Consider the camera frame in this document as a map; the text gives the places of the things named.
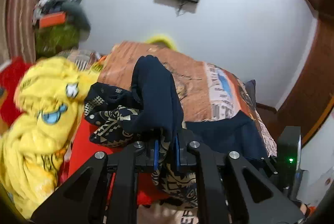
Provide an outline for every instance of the pillow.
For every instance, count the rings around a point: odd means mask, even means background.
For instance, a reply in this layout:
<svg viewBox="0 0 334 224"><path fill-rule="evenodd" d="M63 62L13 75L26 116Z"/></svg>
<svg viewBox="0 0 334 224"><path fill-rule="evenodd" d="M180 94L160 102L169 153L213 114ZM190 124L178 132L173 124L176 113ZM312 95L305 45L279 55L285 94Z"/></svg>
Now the pillow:
<svg viewBox="0 0 334 224"><path fill-rule="evenodd" d="M245 83L245 89L248 93L248 96L250 97L250 99L252 100L252 103L254 106L256 106L256 99L255 99L255 86L256 86L256 82L254 79L248 81Z"/></svg>

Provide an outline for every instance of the white wall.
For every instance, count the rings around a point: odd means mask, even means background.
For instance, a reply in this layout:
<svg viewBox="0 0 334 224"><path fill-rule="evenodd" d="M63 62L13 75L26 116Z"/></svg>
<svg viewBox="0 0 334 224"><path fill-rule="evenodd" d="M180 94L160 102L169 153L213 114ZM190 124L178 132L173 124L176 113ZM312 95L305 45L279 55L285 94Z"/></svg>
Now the white wall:
<svg viewBox="0 0 334 224"><path fill-rule="evenodd" d="M316 135L303 147L300 168L307 170L298 192L298 199L318 205L334 179L334 110Z"/></svg>
<svg viewBox="0 0 334 224"><path fill-rule="evenodd" d="M257 101L276 106L302 58L312 23L304 0L200 0L177 17L154 0L83 0L92 30L82 48L109 53L123 40L157 33L178 50L241 80L256 79Z"/></svg>

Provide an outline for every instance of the black metal frame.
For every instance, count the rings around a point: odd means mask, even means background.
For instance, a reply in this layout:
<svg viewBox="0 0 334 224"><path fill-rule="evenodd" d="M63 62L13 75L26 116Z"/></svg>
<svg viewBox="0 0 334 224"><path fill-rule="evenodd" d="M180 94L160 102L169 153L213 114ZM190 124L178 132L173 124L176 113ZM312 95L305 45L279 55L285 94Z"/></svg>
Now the black metal frame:
<svg viewBox="0 0 334 224"><path fill-rule="evenodd" d="M293 224L304 217L272 183L278 174L270 160L246 160L237 152L221 154L195 141L193 133L185 129L176 139L180 170L196 172L201 224L228 224L229 213L233 223ZM153 171L154 149L155 140L150 140L135 142L111 155L97 152L37 208L31 220L35 224L94 224L102 223L106 215L107 224L136 223L137 176Z"/></svg>

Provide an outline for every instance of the silver screw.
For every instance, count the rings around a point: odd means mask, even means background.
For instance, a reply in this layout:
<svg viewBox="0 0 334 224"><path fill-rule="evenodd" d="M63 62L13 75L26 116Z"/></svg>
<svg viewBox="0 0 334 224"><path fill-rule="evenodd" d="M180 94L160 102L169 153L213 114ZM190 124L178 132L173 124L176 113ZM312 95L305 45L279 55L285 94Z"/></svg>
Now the silver screw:
<svg viewBox="0 0 334 224"><path fill-rule="evenodd" d="M104 157L104 155L105 155L104 152L96 152L95 153L95 158L102 159Z"/></svg>
<svg viewBox="0 0 334 224"><path fill-rule="evenodd" d="M191 148L198 148L200 144L197 141L192 141L189 143L189 145Z"/></svg>
<svg viewBox="0 0 334 224"><path fill-rule="evenodd" d="M238 152L232 151L228 154L232 159L238 159L240 154Z"/></svg>
<svg viewBox="0 0 334 224"><path fill-rule="evenodd" d="M135 146L136 148L143 148L144 147L144 142L142 141L136 141L133 146Z"/></svg>

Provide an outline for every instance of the orange box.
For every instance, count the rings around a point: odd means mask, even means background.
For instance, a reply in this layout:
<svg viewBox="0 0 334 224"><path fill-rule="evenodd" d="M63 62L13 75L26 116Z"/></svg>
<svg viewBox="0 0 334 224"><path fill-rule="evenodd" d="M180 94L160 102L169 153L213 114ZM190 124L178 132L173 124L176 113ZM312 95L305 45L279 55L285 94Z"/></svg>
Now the orange box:
<svg viewBox="0 0 334 224"><path fill-rule="evenodd" d="M57 12L45 15L39 20L39 28L63 24L66 21L65 12Z"/></svg>

